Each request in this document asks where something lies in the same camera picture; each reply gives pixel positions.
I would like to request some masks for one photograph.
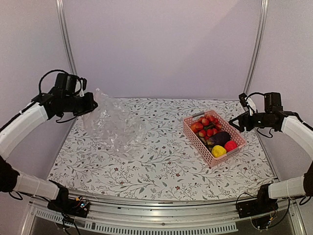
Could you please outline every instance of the tabletop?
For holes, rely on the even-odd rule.
[[[230,120],[244,110],[238,101],[119,99],[145,123],[147,134],[135,156],[120,157],[83,129],[79,117],[48,179],[68,188],[152,200],[220,200],[255,194],[275,178],[254,132],[229,160],[209,167],[182,131],[182,119],[215,110]]]

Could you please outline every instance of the red apple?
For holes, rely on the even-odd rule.
[[[204,119],[204,117],[199,118],[198,122],[202,122],[202,119]]]
[[[197,132],[198,132],[198,130],[196,129],[196,125],[197,125],[197,122],[194,123],[194,124],[192,124],[192,125],[190,126],[190,129],[191,129],[194,133],[197,133]]]
[[[213,134],[213,129],[207,129],[206,135],[209,136],[209,137],[211,137],[212,135],[214,135],[214,134]]]
[[[206,119],[208,119],[210,122],[213,122],[215,120],[215,117],[213,115],[207,115],[205,116]]]
[[[197,124],[196,124],[196,129],[197,129],[198,131],[202,130],[202,129],[203,129],[203,125],[202,125],[201,123],[197,122]]]
[[[206,118],[203,118],[201,122],[202,122],[203,126],[207,126],[208,124],[210,124],[210,121]]]
[[[206,136],[206,131],[205,130],[199,131],[199,136],[200,137],[205,137]]]
[[[217,134],[219,131],[213,128],[213,135]]]
[[[215,124],[215,128],[216,128],[218,131],[220,131],[220,130],[222,129],[222,124],[220,124],[220,123]]]

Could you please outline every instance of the plastic bag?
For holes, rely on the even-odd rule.
[[[100,145],[119,153],[137,151],[145,136],[140,118],[129,111],[118,99],[110,98],[96,89],[98,103],[90,114],[83,116],[84,129]]]

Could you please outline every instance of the wall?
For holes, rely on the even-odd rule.
[[[238,99],[261,2],[64,2],[77,71],[115,97]]]
[[[285,110],[298,112],[313,125],[313,1],[269,1],[268,18],[250,93],[280,92]],[[259,110],[263,101],[255,97]],[[280,179],[303,175],[312,160],[289,137],[262,139]],[[313,203],[300,207],[313,234]]]
[[[69,71],[57,19],[55,0],[3,0],[0,7],[0,126],[38,93],[38,82],[51,69]],[[43,91],[54,84],[47,77]],[[15,168],[46,178],[70,123],[44,123],[12,152]],[[16,235],[27,197],[16,201],[0,193],[0,234]]]

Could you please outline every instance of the pink basket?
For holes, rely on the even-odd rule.
[[[195,117],[205,116],[205,115],[212,115],[213,117],[217,118],[220,121],[220,124],[222,125],[222,131],[227,131],[231,136],[231,140],[235,141],[237,143],[238,147],[235,148],[234,150],[218,157],[218,158],[213,157],[211,152],[205,147],[205,145],[202,143],[202,141],[190,129],[190,126],[193,123],[198,121],[198,118],[195,118]],[[229,159],[231,156],[236,154],[238,151],[240,151],[241,148],[243,148],[246,145],[246,140],[237,132],[237,130],[234,127],[232,127],[231,125],[229,125],[228,122],[225,121],[214,110],[201,112],[201,113],[195,114],[193,116],[184,118],[183,130],[184,130],[185,135],[189,138],[189,140],[193,143],[193,145],[198,149],[198,151],[204,157],[205,161],[211,167],[226,161],[227,159]]]

